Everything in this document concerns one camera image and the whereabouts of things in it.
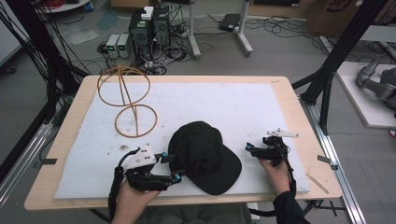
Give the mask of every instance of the person's left hand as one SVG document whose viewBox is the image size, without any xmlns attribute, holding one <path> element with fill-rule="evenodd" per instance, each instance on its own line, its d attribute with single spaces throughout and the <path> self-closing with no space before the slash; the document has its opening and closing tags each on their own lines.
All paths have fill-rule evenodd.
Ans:
<svg viewBox="0 0 396 224">
<path fill-rule="evenodd" d="M 116 214 L 111 223 L 134 223 L 142 215 L 147 204 L 157 197 L 160 191 L 139 191 L 131 188 L 128 181 L 124 181 L 117 198 Z"/>
</svg>

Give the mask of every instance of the white plastic mount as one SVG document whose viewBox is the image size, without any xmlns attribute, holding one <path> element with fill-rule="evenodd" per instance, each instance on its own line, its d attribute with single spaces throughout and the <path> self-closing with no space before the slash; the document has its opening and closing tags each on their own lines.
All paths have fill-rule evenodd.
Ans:
<svg viewBox="0 0 396 224">
<path fill-rule="evenodd" d="M 297 133 L 290 133 L 287 131 L 283 131 L 280 129 L 271 131 L 271 132 L 267 132 L 268 135 L 272 135 L 272 136 L 276 136 L 276 137 L 298 137 Z"/>
<path fill-rule="evenodd" d="M 146 144 L 139 151 L 137 151 L 130 160 L 125 162 L 123 167 L 125 169 L 134 169 L 136 167 L 151 165 L 155 162 L 157 162 L 157 160 L 155 159 L 154 153 L 152 153 L 151 146 Z"/>
</svg>

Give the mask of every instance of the gray robotic arm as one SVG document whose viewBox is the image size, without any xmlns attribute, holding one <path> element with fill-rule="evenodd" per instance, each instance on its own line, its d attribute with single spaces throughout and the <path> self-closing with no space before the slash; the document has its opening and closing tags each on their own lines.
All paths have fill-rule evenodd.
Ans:
<svg viewBox="0 0 396 224">
<path fill-rule="evenodd" d="M 377 58 L 363 67 L 358 73 L 356 84 L 364 89 L 372 91 L 375 96 L 385 102 L 385 104 L 396 109 L 396 67 L 385 70 L 382 73 L 380 82 L 371 80 L 380 59 Z"/>
</svg>

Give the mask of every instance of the hand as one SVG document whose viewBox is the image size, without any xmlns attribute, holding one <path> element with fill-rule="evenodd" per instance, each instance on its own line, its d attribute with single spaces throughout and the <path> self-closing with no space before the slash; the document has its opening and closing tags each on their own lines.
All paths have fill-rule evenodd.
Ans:
<svg viewBox="0 0 396 224">
<path fill-rule="evenodd" d="M 268 174 L 276 197 L 285 191 L 290 191 L 289 172 L 284 161 L 276 167 L 273 167 L 271 162 L 262 159 L 259 159 L 259 162 Z"/>
<path fill-rule="evenodd" d="M 156 190 L 142 192 L 131 188 L 128 181 L 124 181 L 117 198 L 116 214 L 111 223 L 135 223 L 140 215 L 142 215 L 147 204 L 160 193 L 160 191 Z"/>
</svg>

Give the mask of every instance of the cap brim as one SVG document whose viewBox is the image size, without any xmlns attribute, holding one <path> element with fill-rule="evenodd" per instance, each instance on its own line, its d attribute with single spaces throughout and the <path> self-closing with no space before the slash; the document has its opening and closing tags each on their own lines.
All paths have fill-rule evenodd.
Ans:
<svg viewBox="0 0 396 224">
<path fill-rule="evenodd" d="M 189 176 L 189 179 L 201 190 L 211 195 L 220 195 L 230 189 L 242 171 L 239 158 L 226 146 L 220 168 L 206 176 Z"/>
</svg>

